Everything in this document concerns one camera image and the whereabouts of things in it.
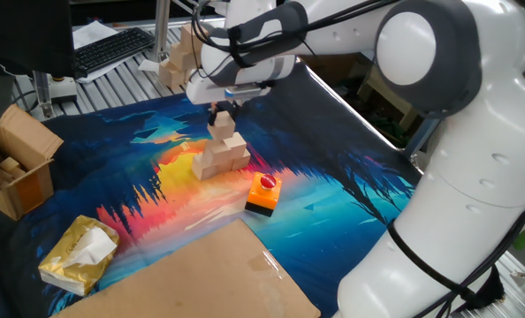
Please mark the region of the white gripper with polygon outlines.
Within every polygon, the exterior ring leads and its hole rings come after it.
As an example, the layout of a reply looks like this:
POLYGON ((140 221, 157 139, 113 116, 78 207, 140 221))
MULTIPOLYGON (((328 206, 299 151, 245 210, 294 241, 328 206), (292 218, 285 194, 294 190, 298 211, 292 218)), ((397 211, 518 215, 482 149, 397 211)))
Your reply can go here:
POLYGON ((241 104, 250 99, 269 93, 271 87, 264 83, 240 84, 231 87, 219 87, 208 76, 195 69, 186 84, 186 96, 193 104, 211 103, 209 125, 215 124, 218 106, 213 102, 229 102, 232 106, 231 118, 235 120, 240 113, 241 104))

